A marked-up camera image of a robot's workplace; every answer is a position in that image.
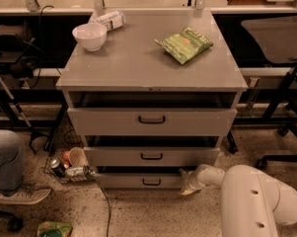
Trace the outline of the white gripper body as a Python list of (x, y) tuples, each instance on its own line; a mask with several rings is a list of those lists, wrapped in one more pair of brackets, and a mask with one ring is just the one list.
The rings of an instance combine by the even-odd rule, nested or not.
[(205, 187), (205, 184), (203, 183), (203, 171), (189, 171), (187, 175), (187, 184), (188, 188), (193, 192), (203, 189)]

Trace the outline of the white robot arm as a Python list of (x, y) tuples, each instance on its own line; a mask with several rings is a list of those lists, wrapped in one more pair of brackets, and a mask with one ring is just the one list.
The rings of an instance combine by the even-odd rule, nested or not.
[(297, 223), (297, 191), (254, 167), (201, 164), (181, 175), (183, 196), (220, 188), (222, 237), (278, 237), (279, 225)]

